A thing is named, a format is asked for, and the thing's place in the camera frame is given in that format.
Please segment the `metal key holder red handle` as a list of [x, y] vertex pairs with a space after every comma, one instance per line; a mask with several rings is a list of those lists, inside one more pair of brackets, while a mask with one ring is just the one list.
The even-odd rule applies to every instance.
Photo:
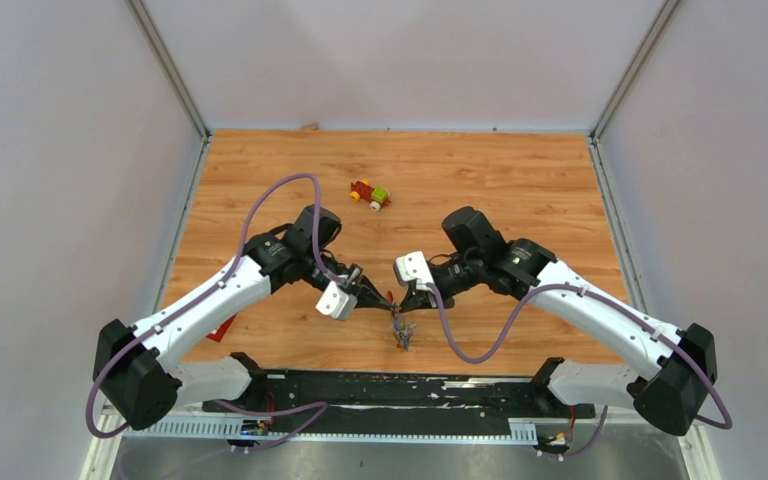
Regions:
[[386, 298], [390, 303], [391, 329], [396, 341], [396, 346], [400, 350], [407, 352], [410, 349], [411, 340], [413, 339], [417, 325], [405, 319], [390, 290], [386, 292]]

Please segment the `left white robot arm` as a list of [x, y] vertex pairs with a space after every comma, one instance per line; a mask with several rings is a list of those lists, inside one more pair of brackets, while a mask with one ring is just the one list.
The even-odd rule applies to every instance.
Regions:
[[256, 363], [242, 353], [218, 361], [183, 357], [225, 321], [303, 281], [320, 291], [316, 309], [345, 320], [356, 308], [390, 310], [391, 300], [360, 266], [338, 262], [326, 248], [342, 225], [332, 212], [306, 206], [297, 219], [247, 241], [243, 254], [166, 309], [127, 326], [114, 319], [101, 328], [93, 367], [97, 391], [127, 427], [144, 430], [173, 408], [229, 400], [243, 413], [258, 411], [266, 386]]

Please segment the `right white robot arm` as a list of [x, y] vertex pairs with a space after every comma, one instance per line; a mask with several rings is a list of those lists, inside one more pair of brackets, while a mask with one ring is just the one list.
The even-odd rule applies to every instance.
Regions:
[[[399, 309], [437, 310], [450, 347], [463, 361], [489, 360], [527, 305], [556, 315], [620, 358], [618, 364], [546, 360], [530, 392], [537, 413], [552, 418], [569, 406], [594, 404], [632, 409], [674, 436], [686, 435], [696, 421], [732, 428], [715, 388], [716, 346], [708, 329], [696, 323], [681, 328], [628, 306], [538, 243], [504, 239], [471, 206], [449, 214], [442, 228], [455, 248], [445, 261], [435, 264], [421, 251], [395, 259], [396, 277], [408, 289]], [[469, 356], [455, 341], [446, 311], [456, 295], [478, 285], [517, 304], [490, 349]]]

